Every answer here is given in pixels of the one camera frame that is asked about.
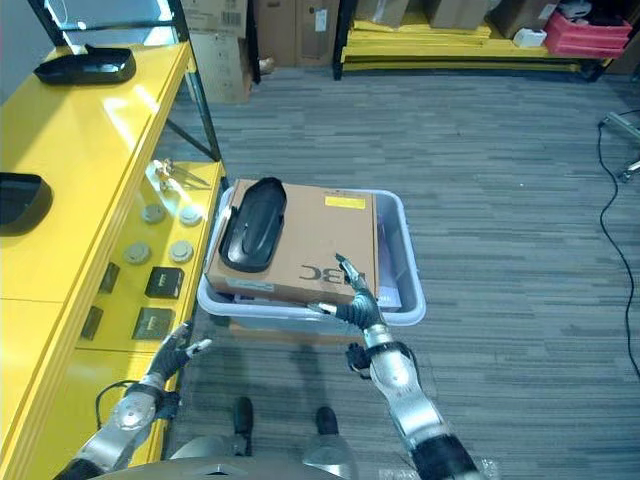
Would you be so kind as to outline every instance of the black square component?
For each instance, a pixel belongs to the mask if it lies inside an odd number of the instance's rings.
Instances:
[[[169,333],[173,317],[173,310],[169,308],[141,308],[132,338],[162,340]]]
[[[182,280],[184,272],[181,268],[153,267],[144,293],[151,298],[178,298]]]

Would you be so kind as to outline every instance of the white box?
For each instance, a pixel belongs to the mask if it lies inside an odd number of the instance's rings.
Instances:
[[[182,0],[191,32],[227,33],[244,38],[247,0]]]
[[[532,30],[530,28],[521,28],[513,37],[513,43],[516,47],[540,47],[547,38],[547,32],[544,30]]]

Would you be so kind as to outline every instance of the stacked boxes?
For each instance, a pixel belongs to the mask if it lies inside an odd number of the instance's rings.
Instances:
[[[182,0],[207,100],[245,103],[251,68],[245,38],[247,0]],[[189,88],[193,97],[193,87]]]

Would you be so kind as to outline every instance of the black shelf frame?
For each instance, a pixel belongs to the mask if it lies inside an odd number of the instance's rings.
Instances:
[[[56,47],[69,46],[64,39],[64,33],[83,33],[83,32],[95,32],[104,30],[130,30],[136,28],[154,28],[154,27],[171,27],[173,29],[175,38],[178,42],[189,42],[191,37],[189,36],[189,28],[187,27],[187,20],[182,9],[182,3],[180,0],[167,0],[169,9],[171,10],[171,20],[137,20],[119,23],[96,23],[90,25],[83,25],[82,27],[77,24],[64,23],[58,25],[51,15],[51,12],[45,5],[45,0],[29,0],[29,5],[35,13],[36,17],[42,24],[45,32],[49,35],[49,38]],[[218,139],[216,138],[216,131],[211,120],[211,112],[209,111],[209,105],[207,104],[207,97],[204,92],[204,86],[202,85],[202,78],[200,77],[200,71],[198,70],[198,63],[196,61],[193,48],[191,49],[191,56],[195,69],[193,72],[186,72],[186,75],[193,86],[193,93],[196,105],[198,106],[198,112],[200,113],[200,119],[204,127],[204,132],[207,137],[209,147],[203,145],[194,137],[189,135],[184,129],[180,128],[175,122],[167,118],[166,125],[176,134],[182,137],[185,141],[193,145],[196,149],[203,152],[214,162],[222,160],[220,153],[220,146],[218,145]]]

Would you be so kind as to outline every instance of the robotic hand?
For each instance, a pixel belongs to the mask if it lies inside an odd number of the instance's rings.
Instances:
[[[356,292],[353,302],[337,306],[315,303],[309,308],[334,315],[363,331],[367,349],[351,344],[347,352],[350,366],[355,371],[369,369],[371,380],[387,399],[393,423],[420,478],[483,479],[465,448],[423,392],[411,350],[393,340],[364,277],[342,255],[336,254],[336,259]]]
[[[84,480],[129,465],[133,452],[149,436],[154,420],[166,418],[164,412],[177,407],[177,394],[164,391],[167,380],[211,345],[211,340],[204,339],[181,348],[179,343],[190,333],[191,324],[183,323],[167,335],[142,380],[127,389],[107,423],[84,444],[56,480]]]

